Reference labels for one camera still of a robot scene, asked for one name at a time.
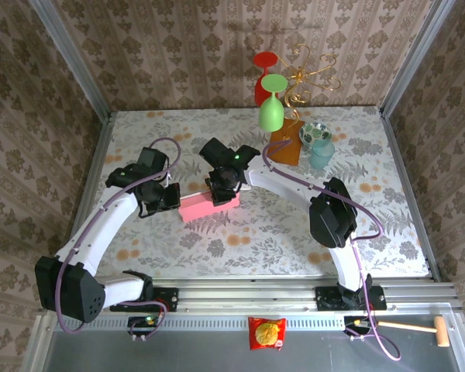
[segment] green wine glass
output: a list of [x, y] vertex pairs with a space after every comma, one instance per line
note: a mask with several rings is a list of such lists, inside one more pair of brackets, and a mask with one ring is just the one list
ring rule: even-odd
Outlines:
[[262, 87], [272, 95], [260, 107], [260, 128], [267, 132], [276, 132], [284, 124], [284, 107], [276, 93], [288, 86], [288, 80], [279, 74], [270, 74], [262, 79]]

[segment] hammer handle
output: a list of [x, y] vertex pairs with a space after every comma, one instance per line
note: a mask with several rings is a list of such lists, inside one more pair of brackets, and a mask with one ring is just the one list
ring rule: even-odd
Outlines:
[[402, 323], [391, 323], [391, 322], [382, 322], [379, 321], [377, 325], [381, 327], [390, 327], [390, 328], [399, 328], [399, 329], [409, 329], [411, 331], [421, 331], [421, 332], [430, 332], [436, 333], [436, 328], [430, 327], [421, 327], [420, 325], [410, 325], [410, 324], [402, 324]]

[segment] gold wire ornament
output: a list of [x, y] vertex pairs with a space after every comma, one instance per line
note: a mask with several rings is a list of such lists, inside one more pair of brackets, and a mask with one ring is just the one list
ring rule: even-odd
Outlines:
[[288, 132], [286, 133], [286, 136], [283, 137], [283, 140], [289, 139], [289, 131], [292, 126], [295, 126], [298, 121], [300, 120], [300, 112], [293, 106], [293, 104], [304, 104], [309, 102], [312, 99], [312, 94], [310, 91], [304, 90], [301, 93], [295, 93], [295, 89], [301, 84], [301, 83], [307, 83], [310, 85], [314, 85], [318, 88], [325, 89], [327, 91], [335, 91], [336, 89], [339, 89], [341, 87], [341, 80], [338, 79], [337, 77], [334, 77], [333, 75], [330, 75], [327, 78], [327, 83], [326, 84], [317, 84], [313, 81], [310, 81], [310, 77], [312, 75], [317, 75], [320, 74], [321, 72], [328, 70], [332, 66], [336, 64], [336, 55], [335, 54], [322, 54], [319, 59], [321, 62], [327, 62], [328, 65], [317, 70], [317, 71], [312, 71], [308, 72], [306, 70], [306, 65], [308, 63], [308, 59], [310, 58], [310, 54], [312, 53], [312, 49], [310, 46], [305, 45], [305, 44], [297, 44], [293, 52], [296, 54], [300, 54], [301, 49], [306, 48], [308, 50], [307, 57], [305, 58], [305, 62], [298, 67], [294, 68], [292, 66], [289, 66], [286, 64], [286, 62], [283, 61], [281, 57], [279, 57], [277, 54], [277, 58], [281, 61], [281, 63], [288, 68], [288, 70], [292, 73], [291, 76], [288, 77], [288, 79], [294, 81], [294, 84], [288, 87], [287, 91], [284, 93], [284, 103], [286, 104], [287, 107], [289, 107], [292, 111], [291, 113], [291, 118], [288, 119], [293, 119], [293, 123], [288, 127]]

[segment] patterned tablecloth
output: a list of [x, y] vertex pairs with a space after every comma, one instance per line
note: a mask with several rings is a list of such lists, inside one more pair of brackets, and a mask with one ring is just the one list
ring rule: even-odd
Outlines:
[[[386, 236], [360, 243], [364, 264], [375, 277], [428, 274], [408, 204], [381, 119], [374, 107], [304, 108], [306, 122], [324, 122], [336, 153], [324, 170], [313, 170], [303, 149], [297, 172], [327, 181], [342, 179], [353, 200], [381, 219]], [[213, 136], [233, 149], [246, 144], [261, 150], [270, 134], [257, 125], [258, 109], [119, 112], [98, 183], [136, 162], [141, 149], [161, 136], [174, 137], [182, 158], [173, 179], [181, 195], [205, 190], [210, 166], [198, 155]], [[170, 161], [176, 150], [160, 143]], [[363, 214], [357, 233], [376, 231]], [[177, 210], [148, 219], [131, 215], [108, 247], [100, 274], [137, 270], [154, 277], [225, 275], [334, 275], [329, 251], [311, 237], [308, 216], [291, 202], [261, 188], [241, 194], [238, 208], [183, 223]]]

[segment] glass cup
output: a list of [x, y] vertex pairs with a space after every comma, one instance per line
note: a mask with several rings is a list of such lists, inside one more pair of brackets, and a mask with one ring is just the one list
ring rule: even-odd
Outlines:
[[331, 141], [321, 139], [315, 141], [312, 146], [312, 155], [310, 156], [310, 165], [314, 169], [323, 169], [332, 158], [332, 155], [336, 152], [334, 143]]

